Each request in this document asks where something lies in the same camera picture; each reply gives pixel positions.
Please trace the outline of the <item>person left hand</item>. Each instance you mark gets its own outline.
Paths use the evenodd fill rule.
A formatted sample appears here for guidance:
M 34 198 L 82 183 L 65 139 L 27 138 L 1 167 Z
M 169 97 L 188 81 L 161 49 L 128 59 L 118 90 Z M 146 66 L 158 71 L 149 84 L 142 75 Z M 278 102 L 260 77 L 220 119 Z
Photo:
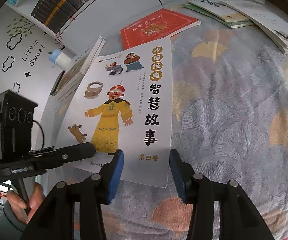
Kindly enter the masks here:
M 8 191 L 6 197 L 15 217 L 25 224 L 30 222 L 45 198 L 43 187 L 39 183 L 35 183 L 35 189 L 29 198 L 29 204 L 26 204 L 25 201 L 13 191 Z

